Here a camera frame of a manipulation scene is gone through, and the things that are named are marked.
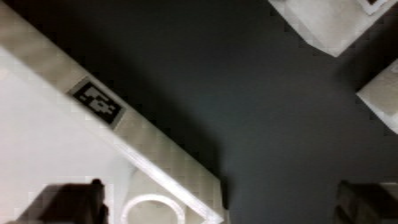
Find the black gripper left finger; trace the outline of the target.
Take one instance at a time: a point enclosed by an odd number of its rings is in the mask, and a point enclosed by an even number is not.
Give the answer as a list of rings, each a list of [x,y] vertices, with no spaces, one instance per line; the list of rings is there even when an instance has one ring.
[[[108,224],[105,185],[53,184],[43,189],[18,219],[18,224]]]

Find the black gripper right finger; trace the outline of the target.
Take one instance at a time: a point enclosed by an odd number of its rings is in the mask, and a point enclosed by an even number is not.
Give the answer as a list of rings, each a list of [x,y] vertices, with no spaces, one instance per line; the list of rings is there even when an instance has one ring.
[[[332,224],[398,224],[398,183],[341,181]]]

